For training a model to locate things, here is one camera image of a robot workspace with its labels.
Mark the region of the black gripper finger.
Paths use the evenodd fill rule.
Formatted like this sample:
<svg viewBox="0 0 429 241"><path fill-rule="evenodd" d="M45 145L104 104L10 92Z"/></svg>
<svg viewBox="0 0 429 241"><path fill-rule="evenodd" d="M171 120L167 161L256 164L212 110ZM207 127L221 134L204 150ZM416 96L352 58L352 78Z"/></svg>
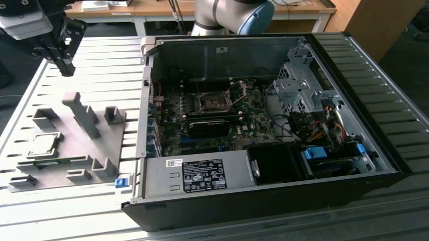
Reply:
<svg viewBox="0 0 429 241"><path fill-rule="evenodd" d="M70 77L74 73L72 59L86 31L86 23L81 20L65 18L57 38L60 59L56 64L62 76Z"/></svg>
<svg viewBox="0 0 429 241"><path fill-rule="evenodd" d="M49 33L41 34L26 39L33 51L56 65L62 76L66 77L65 53L58 43L54 42Z"/></svg>

